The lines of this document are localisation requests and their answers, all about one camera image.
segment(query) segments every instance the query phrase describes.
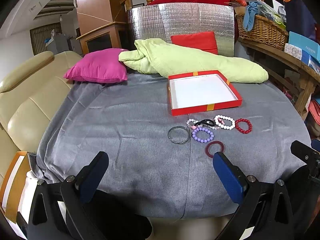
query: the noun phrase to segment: wooden table leg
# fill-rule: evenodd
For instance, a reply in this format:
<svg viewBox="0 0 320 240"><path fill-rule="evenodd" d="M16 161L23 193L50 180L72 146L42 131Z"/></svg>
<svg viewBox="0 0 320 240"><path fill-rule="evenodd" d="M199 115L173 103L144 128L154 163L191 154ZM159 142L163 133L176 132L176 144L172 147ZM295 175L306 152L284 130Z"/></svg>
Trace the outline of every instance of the wooden table leg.
<svg viewBox="0 0 320 240"><path fill-rule="evenodd" d="M303 109L305 108L306 103L308 102L310 94L312 94L315 91L316 81L311 76L309 76L308 81L305 82L305 76L303 75L301 75L300 81L300 87L304 88L304 90L300 93L298 100L295 104L295 108L301 116Z"/></svg>

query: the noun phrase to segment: tissue box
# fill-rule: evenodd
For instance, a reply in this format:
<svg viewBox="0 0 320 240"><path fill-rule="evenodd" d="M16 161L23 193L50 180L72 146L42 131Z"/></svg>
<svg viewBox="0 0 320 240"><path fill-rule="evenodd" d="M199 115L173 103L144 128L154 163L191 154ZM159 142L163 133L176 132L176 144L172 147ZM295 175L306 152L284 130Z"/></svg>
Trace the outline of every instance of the tissue box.
<svg viewBox="0 0 320 240"><path fill-rule="evenodd" d="M301 48L298 48L296 46L286 43L284 46L284 52L301 60L304 64L308 65L318 74L320 74L320 63L314 57L312 57L310 54L308 54Z"/></svg>
<svg viewBox="0 0 320 240"><path fill-rule="evenodd" d="M317 61L320 61L320 46L318 43L300 34L289 32L289 44L294 45L309 53Z"/></svg>
<svg viewBox="0 0 320 240"><path fill-rule="evenodd" d="M172 75L169 102L173 116L240 106L242 97L218 70Z"/></svg>

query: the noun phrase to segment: open gift box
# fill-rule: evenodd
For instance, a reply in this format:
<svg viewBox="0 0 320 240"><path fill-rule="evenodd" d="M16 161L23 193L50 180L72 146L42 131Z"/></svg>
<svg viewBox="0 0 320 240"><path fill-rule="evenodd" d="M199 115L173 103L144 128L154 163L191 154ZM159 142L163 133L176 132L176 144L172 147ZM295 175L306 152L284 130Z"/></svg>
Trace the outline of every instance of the open gift box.
<svg viewBox="0 0 320 240"><path fill-rule="evenodd" d="M173 116L240 106L242 97L218 70L172 75L169 101Z"/></svg>

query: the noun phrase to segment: bracelet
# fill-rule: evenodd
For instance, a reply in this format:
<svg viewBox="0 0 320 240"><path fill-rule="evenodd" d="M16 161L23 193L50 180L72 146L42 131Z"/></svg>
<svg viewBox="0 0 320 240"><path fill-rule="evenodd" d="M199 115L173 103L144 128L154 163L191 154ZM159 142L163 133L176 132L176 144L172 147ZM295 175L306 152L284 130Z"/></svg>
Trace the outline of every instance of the bracelet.
<svg viewBox="0 0 320 240"><path fill-rule="evenodd" d="M206 154L209 158L213 158L213 155L211 155L211 154L209 153L209 147L210 147L212 144L219 144L219 145L221 146L221 150L220 150L220 151L221 151L221 152L224 151L224 145L223 145L222 142L220 142L220 141L213 141L213 142L209 143L209 144L207 145L207 147L205 148L205 154Z"/></svg>
<svg viewBox="0 0 320 240"><path fill-rule="evenodd" d="M174 129L183 129L183 130L187 131L187 133L188 133L188 138L187 138L185 141L183 141L183 142L175 142L175 141L172 140L172 138L170 137L170 132L171 132L172 130L174 130ZM190 131L189 131L189 129L187 129L187 128L185 128L184 126L181 126L181 125L174 126L174 127L172 127L172 128L168 131L168 138L169 138L169 140L171 140L172 143L175 143L175 144L185 144L185 143L190 139Z"/></svg>
<svg viewBox="0 0 320 240"><path fill-rule="evenodd" d="M222 124L224 124L223 120L222 119L218 119ZM221 129L221 127L219 126L214 126L214 121L210 120L210 119L203 119L201 120L200 122L196 122L195 123L195 126L199 128L199 125L202 126L202 124L205 124L207 126L209 126L210 128L212 129L215 129L215 130L218 130L218 129Z"/></svg>
<svg viewBox="0 0 320 240"><path fill-rule="evenodd" d="M199 131L204 131L204 132L208 133L208 134L209 134L209 137L208 137L207 139L198 138L198 137L196 136L196 134L197 134L197 132L199 132ZM200 143L207 143L207 142L213 140L214 134L213 134L213 132L211 132L211 131L210 131L209 129L207 129L207 128L199 127L199 128L196 128L196 129L193 130L193 132L192 132L192 137L193 137L193 139L195 139L196 141L198 141L198 142L200 142Z"/></svg>
<svg viewBox="0 0 320 240"><path fill-rule="evenodd" d="M221 122L219 122L219 119L220 119L220 118L231 121L231 122L232 122L232 125L231 125L231 126L227 126L227 125L225 125L224 123L222 124ZM220 126L220 127L223 128L223 129L232 130L234 127L236 127L235 120L233 120L232 118L230 118L230 117L228 117L228 116L216 115L216 117L214 118L214 120L215 120L215 122L216 122L216 125Z"/></svg>
<svg viewBox="0 0 320 240"><path fill-rule="evenodd" d="M246 122L247 125L248 125L248 130L243 130L239 127L238 123L240 122ZM249 132L252 131L252 124L250 123L250 121L248 119L243 119L243 118L240 118L238 120L236 120L236 129L240 132L240 133L243 133L243 134L248 134Z"/></svg>
<svg viewBox="0 0 320 240"><path fill-rule="evenodd" d="M197 125L195 125L197 122L199 122L198 120L196 119L189 119L186 124L189 128L192 128L193 130L197 128Z"/></svg>

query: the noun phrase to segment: green object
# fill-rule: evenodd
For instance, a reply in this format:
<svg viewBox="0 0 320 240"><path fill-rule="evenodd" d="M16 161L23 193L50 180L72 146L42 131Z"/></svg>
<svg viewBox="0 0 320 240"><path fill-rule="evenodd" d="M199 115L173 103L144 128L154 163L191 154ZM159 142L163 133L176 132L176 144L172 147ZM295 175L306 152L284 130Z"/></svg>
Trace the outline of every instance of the green object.
<svg viewBox="0 0 320 240"><path fill-rule="evenodd" d="M166 43L161 39L136 40L137 50L119 54L119 61L143 74L170 75L219 70L230 82L262 83L268 73L258 64L237 57L224 57L199 49Z"/></svg>

